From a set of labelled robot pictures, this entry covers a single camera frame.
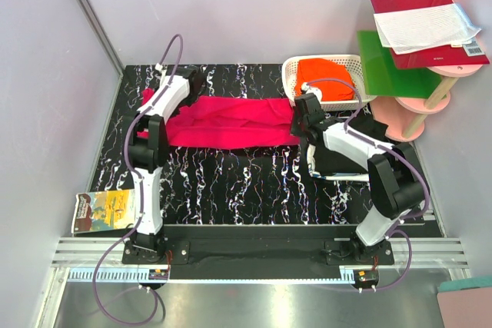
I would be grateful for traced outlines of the magenta t shirt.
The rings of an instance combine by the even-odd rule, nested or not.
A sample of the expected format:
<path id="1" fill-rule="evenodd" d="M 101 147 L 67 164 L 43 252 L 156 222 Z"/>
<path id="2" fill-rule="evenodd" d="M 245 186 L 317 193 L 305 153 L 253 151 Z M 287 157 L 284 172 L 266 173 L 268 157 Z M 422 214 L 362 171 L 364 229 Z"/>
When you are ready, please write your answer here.
<path id="1" fill-rule="evenodd" d="M 165 123 L 165 138 L 175 147 L 242 149 L 299 144 L 291 134 L 293 108 L 286 98 L 247 99 L 202 96 L 191 106 L 186 84 L 144 94 L 138 112 L 156 114 Z"/>

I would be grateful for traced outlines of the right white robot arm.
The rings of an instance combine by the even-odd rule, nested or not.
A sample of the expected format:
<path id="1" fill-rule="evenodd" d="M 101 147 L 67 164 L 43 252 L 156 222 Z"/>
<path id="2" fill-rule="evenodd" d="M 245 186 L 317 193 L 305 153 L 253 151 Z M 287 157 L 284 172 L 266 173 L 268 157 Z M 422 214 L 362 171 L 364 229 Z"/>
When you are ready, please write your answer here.
<path id="1" fill-rule="evenodd" d="M 413 147 L 378 141 L 350 127 L 349 121 L 327 118 L 314 93 L 294 99 L 293 126 L 309 144 L 337 152 L 367 171 L 372 208 L 334 256 L 341 261 L 369 264 L 398 224 L 419 217 L 430 193 Z"/>

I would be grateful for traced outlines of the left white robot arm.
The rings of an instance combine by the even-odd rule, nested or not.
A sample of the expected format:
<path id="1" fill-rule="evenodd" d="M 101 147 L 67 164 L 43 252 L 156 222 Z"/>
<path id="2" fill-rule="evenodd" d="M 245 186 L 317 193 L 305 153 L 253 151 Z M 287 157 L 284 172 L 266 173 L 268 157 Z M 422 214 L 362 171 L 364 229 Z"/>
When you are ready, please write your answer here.
<path id="1" fill-rule="evenodd" d="M 134 230 L 125 241 L 124 262 L 158 263 L 166 258 L 160 205 L 160 179 L 170 144 L 166 124 L 180 108 L 194 104 L 206 77 L 197 68 L 161 73 L 159 89 L 129 117 L 124 158 L 135 189 Z"/>

